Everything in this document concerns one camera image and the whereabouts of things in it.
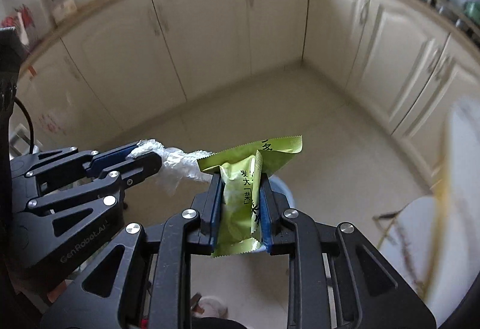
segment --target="foot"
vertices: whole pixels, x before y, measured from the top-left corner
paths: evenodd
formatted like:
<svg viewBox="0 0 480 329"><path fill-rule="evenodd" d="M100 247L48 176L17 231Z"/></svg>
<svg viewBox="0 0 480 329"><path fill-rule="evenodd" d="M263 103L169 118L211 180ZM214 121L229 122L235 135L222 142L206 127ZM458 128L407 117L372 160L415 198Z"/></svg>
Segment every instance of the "foot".
<svg viewBox="0 0 480 329"><path fill-rule="evenodd" d="M216 296L203 296L193 311L193 316L198 318L214 317L225 318L227 315L227 306Z"/></svg>

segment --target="clear plastic wrap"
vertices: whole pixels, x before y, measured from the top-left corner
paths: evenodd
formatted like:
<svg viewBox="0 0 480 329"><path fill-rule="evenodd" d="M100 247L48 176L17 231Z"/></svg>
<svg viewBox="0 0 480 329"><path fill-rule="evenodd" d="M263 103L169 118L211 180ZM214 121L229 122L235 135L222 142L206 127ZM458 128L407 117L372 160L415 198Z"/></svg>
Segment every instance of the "clear plastic wrap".
<svg viewBox="0 0 480 329"><path fill-rule="evenodd" d="M131 151L127 159L135 159L151 151L162 157L162 167L157 174L157 182L170 196L175 193L182 178L203 181L205 183L209 183L212 180L212 175L200 172L197 164L198 159L213 154L205 150L185 153L178 148L165 148L162 143L154 139L144 139Z"/></svg>

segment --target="cabinet panel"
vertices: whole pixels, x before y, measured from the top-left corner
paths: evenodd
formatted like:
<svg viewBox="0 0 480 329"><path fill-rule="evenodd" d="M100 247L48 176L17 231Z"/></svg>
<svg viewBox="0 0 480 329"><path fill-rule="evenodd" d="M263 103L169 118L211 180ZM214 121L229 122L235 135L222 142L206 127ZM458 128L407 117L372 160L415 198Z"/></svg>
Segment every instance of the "cabinet panel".
<svg viewBox="0 0 480 329"><path fill-rule="evenodd" d="M62 40L123 129L185 102L152 0L122 0Z"/></svg>
<svg viewBox="0 0 480 329"><path fill-rule="evenodd" d="M347 90L392 133L427 83L447 37L397 0L371 0Z"/></svg>
<svg viewBox="0 0 480 329"><path fill-rule="evenodd" d="M358 51L367 4L368 0L310 0L304 59L342 89Z"/></svg>
<svg viewBox="0 0 480 329"><path fill-rule="evenodd" d="M153 0L188 100L251 74L246 0Z"/></svg>
<svg viewBox="0 0 480 329"><path fill-rule="evenodd" d="M434 75L393 134L429 184L438 172L452 104L462 96L479 95L480 64L450 38Z"/></svg>
<svg viewBox="0 0 480 329"><path fill-rule="evenodd" d="M247 0L251 71L302 58L308 0Z"/></svg>
<svg viewBox="0 0 480 329"><path fill-rule="evenodd" d="M18 98L32 118L35 138L45 145L43 150L53 145L96 148L121 132L61 41L19 81Z"/></svg>

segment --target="beige floor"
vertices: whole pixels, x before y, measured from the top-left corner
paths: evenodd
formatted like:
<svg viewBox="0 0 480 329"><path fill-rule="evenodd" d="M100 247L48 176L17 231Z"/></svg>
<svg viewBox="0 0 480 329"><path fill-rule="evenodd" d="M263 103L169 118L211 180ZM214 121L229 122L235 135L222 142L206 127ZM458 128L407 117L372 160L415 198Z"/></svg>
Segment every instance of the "beige floor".
<svg viewBox="0 0 480 329"><path fill-rule="evenodd" d="M278 175L297 208L315 221L355 224L374 244L380 232L372 215L396 211L428 191L391 139L356 105L316 73L289 69L266 73L190 106L168 121L132 133L186 151L219 151L270 137L303 135L303 151ZM187 208L205 184L182 182L167 196L150 178L127 191L126 222L150 225ZM229 318L255 329L286 326L287 257L245 254L192 260L191 291L217 295Z"/></svg>

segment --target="green plastic packet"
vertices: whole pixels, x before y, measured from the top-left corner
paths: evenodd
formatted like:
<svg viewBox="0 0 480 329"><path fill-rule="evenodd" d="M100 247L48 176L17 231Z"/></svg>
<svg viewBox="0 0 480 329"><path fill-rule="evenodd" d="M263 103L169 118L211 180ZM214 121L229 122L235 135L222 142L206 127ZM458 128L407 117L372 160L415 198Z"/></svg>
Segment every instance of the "green plastic packet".
<svg viewBox="0 0 480 329"><path fill-rule="evenodd" d="M272 138L197 160L200 171L220 172L225 183L218 241L212 256L246 253L260 247L260 174L271 176L301 150L302 136Z"/></svg>

